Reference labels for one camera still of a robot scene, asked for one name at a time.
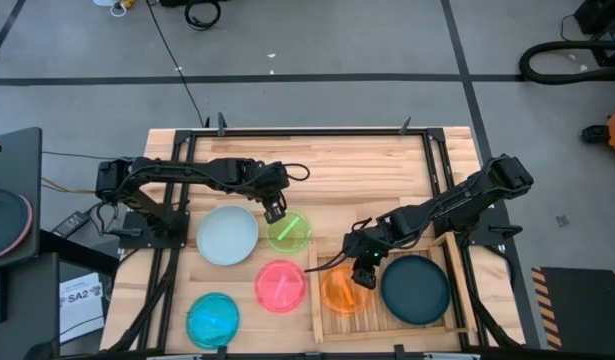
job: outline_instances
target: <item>wooden tabletop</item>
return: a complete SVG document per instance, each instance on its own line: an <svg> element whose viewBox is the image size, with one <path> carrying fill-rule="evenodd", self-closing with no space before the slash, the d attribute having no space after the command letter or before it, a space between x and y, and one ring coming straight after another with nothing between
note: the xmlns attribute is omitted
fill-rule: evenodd
<svg viewBox="0 0 615 360"><path fill-rule="evenodd" d="M469 127L444 128L455 182L461 182L480 168ZM145 156L170 159L174 129L152 129ZM183 146L181 160L187 150ZM434 146L437 167L440 156ZM343 235L353 223L382 215L407 204L419 204L432 196L425 154L418 136L284 136L201 138L194 160L209 161L221 157L247 157L265 162L302 163L311 170L305 182L292 182L284 190L290 209L305 214L312 225L312 240L340 249ZM302 176L300 169L291 169ZM162 201L164 184L148 184L142 190ZM175 187L174 199L177 199ZM181 251L176 276L167 353L205 352L187 338L185 319L191 304L208 292L222 292L237 303L241 323L229 343L230 353L296 352L391 352L394 344L406 351L452 351L460 348L456 334L382 338L316 344L312 333L309 294L290 313L274 314L263 309L254 294L253 280L258 271L275 259L288 259L307 268L305 249L294 255L274 250L265 239L266 223L262 205L239 195L225 195L200 185L190 186L191 223L187 247ZM239 205L257 217L260 238L254 252L234 266L216 266L207 262L196 248L196 229L212 209ZM421 243L435 238L427 229ZM470 247L480 298L494 318L519 342L522 329L503 259L481 247ZM140 250L122 264L116 276L114 293L107 316L101 348L113 345L129 327L143 306L153 250ZM163 255L163 269L168 254ZM155 346L160 305L152 317L150 346Z"/></svg>

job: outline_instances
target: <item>green bowl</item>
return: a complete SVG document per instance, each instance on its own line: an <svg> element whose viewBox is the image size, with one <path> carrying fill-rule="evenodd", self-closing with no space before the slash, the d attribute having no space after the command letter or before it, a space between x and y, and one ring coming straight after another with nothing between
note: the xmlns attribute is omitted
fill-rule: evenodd
<svg viewBox="0 0 615 360"><path fill-rule="evenodd" d="M311 225L298 211L288 210L281 220L267 226L267 242L274 249L295 254L307 246Z"/></svg>

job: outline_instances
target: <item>yellow cable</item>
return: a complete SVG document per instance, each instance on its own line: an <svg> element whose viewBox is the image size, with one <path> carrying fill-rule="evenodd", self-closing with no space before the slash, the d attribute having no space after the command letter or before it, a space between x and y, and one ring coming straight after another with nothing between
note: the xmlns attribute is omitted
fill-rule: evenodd
<svg viewBox="0 0 615 360"><path fill-rule="evenodd" d="M66 187L64 187L62 185L59 185L59 184L55 183L52 180L47 179L46 177L41 177L41 179L44 182L48 183L49 185L51 185L53 187L56 187L56 188L58 188L58 189L60 189L60 190L62 190L64 192L68 192L68 193L72 193L72 194L94 194L95 193L95 191L93 191L93 190L72 190L72 189L68 189L68 188L66 188Z"/></svg>

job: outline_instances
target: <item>wooden crate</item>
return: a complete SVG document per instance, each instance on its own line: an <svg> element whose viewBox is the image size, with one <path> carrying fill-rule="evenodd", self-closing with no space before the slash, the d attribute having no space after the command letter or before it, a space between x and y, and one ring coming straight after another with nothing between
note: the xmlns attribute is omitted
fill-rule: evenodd
<svg viewBox="0 0 615 360"><path fill-rule="evenodd" d="M407 324L397 319L385 306L380 295L380 278L389 265L395 259L406 255L420 255L431 259L438 264L447 274L445 258L443 255L443 243L447 243L447 251L452 264L458 296L462 304L464 327L457 327L454 316L453 304L443 317L433 324L416 326ZM324 264L335 256L337 251L325 249L317 243L309 244L309 267L313 268ZM353 259L345 263L352 264ZM392 250L389 256L376 269L378 286L370 292L367 306L363 311L351 315L341 315L324 305L320 294L320 284L324 277L324 271L312 272L309 275L312 304L312 321L314 338L317 344L330 341L349 341L374 339L378 337L432 335L444 333L467 333L476 332L476 320L469 300L467 283L463 272L463 266L453 233L446 233L429 244L429 246L416 246L410 250Z"/></svg>

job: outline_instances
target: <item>concrete floor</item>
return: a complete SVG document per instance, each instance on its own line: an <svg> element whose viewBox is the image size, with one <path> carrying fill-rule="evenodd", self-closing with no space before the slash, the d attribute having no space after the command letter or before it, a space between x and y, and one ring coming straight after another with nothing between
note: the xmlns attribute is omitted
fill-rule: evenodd
<svg viewBox="0 0 615 360"><path fill-rule="evenodd" d="M180 8L154 11L186 75L230 77L231 83L199 80L190 89L204 116L221 111L231 127L400 125L412 116L412 126L472 126L481 153L491 148L494 155L518 156L536 179L528 195L507 203L511 222L525 228L516 244L528 281L537 265L615 270L615 154L578 139L580 129L603 123L615 109L615 83L472 84L470 74L517 74L521 53L559 40L560 19L580 2L233 0L224 3L216 28L204 33L187 27ZM89 0L0 0L0 33L17 3L20 14L0 46L0 79L31 86L0 86L0 134L40 126L45 150L131 156L142 153L149 128L199 125L182 85L159 80L177 73L144 2L117 19ZM458 30L453 35L449 8ZM565 34L582 38L573 21L566 22ZM458 60L464 56L467 64L462 70L456 40L464 52ZM535 62L552 73L595 67L585 52ZM237 77L270 71L342 75L330 82L246 83ZM373 75L351 81L344 75L350 73ZM423 75L388 77L412 73ZM135 85L142 77L154 84ZM48 78L58 80L47 85ZM67 78L114 85L64 85ZM476 101L465 95L470 86ZM95 160L44 156L43 175L91 189L96 166ZM46 189L42 198L45 229L96 202ZM570 224L561 228L556 216L562 215ZM88 246L113 241L91 228L74 239ZM538 321L533 291L529 298ZM542 329L538 334L545 346ZM63 351L93 351L99 336Z"/></svg>

